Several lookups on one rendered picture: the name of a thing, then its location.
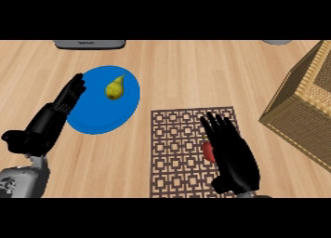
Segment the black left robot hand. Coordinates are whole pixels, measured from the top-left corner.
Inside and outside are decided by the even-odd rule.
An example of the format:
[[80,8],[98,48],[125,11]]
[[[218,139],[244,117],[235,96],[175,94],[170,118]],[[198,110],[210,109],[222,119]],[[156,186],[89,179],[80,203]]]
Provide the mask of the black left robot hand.
[[86,92],[85,75],[77,73],[68,81],[57,99],[48,103],[33,117],[26,130],[9,130],[2,140],[14,153],[46,155],[57,143],[77,101]]

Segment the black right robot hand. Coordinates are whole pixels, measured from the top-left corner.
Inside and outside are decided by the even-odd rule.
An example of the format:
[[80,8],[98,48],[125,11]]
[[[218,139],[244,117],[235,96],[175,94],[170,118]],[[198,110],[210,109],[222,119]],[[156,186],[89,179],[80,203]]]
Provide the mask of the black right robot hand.
[[221,170],[212,182],[216,193],[252,194],[260,189],[262,176],[250,146],[227,117],[209,112],[201,122]]

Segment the red bell pepper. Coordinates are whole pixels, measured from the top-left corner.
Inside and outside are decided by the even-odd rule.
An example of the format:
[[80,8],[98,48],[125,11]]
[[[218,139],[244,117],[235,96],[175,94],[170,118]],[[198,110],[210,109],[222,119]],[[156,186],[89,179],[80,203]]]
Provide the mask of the red bell pepper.
[[204,158],[207,161],[216,163],[216,157],[215,157],[213,146],[210,141],[204,142]]

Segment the brown patterned placemat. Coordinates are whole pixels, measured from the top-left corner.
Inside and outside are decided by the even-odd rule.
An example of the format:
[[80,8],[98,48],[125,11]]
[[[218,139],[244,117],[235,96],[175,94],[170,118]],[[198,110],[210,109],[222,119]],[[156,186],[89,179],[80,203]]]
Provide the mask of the brown patterned placemat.
[[212,112],[238,118],[229,107],[157,110],[151,112],[151,198],[234,198],[218,194],[212,180],[221,175],[218,165],[204,158],[207,142],[201,117]]

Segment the wicker basket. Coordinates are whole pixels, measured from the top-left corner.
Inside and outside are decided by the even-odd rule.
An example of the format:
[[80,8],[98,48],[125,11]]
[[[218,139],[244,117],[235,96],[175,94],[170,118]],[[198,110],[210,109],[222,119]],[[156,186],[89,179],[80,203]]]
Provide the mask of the wicker basket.
[[290,70],[260,122],[331,173],[331,40]]

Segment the blue round plate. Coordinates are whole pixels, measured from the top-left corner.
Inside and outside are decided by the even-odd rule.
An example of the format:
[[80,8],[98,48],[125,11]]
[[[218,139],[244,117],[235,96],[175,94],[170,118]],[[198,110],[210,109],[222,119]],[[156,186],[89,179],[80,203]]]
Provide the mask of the blue round plate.
[[[125,95],[107,97],[107,85],[125,76]],[[85,134],[98,135],[117,129],[135,114],[141,102],[141,85],[132,71],[107,65],[91,69],[83,77],[88,90],[68,115],[70,126]]]

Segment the yellow-green pear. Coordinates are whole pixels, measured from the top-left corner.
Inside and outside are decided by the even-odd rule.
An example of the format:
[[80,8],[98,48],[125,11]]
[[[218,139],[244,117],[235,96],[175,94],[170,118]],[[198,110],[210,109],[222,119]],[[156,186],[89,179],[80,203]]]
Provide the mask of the yellow-green pear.
[[107,85],[107,97],[119,99],[125,95],[125,76],[119,76],[114,81]]

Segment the dark grey appliance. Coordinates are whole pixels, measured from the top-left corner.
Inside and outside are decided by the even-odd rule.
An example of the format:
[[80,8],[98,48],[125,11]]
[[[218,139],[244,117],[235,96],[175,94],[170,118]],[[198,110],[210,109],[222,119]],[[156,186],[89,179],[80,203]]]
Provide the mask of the dark grey appliance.
[[110,50],[126,46],[126,40],[55,40],[60,49],[71,50]]

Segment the grey round object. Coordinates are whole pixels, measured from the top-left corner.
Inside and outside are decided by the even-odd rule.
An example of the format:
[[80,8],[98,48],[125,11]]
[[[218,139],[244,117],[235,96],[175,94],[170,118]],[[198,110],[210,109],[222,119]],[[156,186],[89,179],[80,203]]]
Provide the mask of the grey round object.
[[292,43],[293,40],[263,40],[269,45],[283,46]]

